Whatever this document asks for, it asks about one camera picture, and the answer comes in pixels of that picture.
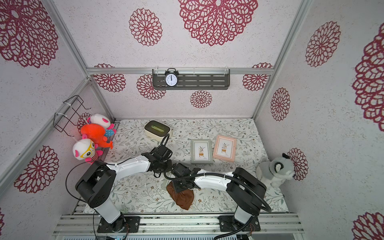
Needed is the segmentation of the brown cloth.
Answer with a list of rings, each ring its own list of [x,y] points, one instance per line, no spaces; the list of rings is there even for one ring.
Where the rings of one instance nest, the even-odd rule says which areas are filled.
[[[178,205],[183,210],[189,210],[195,197],[194,192],[192,190],[187,189],[180,193],[177,193],[173,183],[170,182],[167,185],[167,191],[176,203],[176,205]]]

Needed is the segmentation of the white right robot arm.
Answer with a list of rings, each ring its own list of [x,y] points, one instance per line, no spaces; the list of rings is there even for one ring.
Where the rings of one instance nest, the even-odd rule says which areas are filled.
[[[217,173],[200,168],[190,169],[177,163],[167,171],[170,175],[164,173],[164,176],[174,184],[178,193],[186,189],[226,192],[237,204],[233,216],[235,222],[245,224],[257,217],[261,211],[272,212],[271,206],[265,200],[266,185],[243,168],[236,168],[228,173]]]

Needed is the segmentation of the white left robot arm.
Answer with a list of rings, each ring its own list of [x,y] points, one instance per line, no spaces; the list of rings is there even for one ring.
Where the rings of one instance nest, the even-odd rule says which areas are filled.
[[[96,161],[75,185],[86,204],[109,225],[122,225],[124,216],[111,199],[118,182],[130,176],[152,172],[159,178],[171,166],[173,152],[164,145],[118,163]]]

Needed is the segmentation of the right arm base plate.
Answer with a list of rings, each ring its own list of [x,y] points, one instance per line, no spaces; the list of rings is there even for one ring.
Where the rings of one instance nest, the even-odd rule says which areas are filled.
[[[244,226],[234,216],[221,215],[218,217],[221,232],[232,232]],[[243,232],[259,232],[261,230],[258,217],[252,217],[251,222],[242,230]]]

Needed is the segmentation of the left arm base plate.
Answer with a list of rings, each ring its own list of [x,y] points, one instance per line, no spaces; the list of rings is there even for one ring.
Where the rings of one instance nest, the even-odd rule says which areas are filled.
[[[104,218],[101,218],[97,233],[137,233],[140,221],[140,217],[120,216],[115,222],[109,224]]]

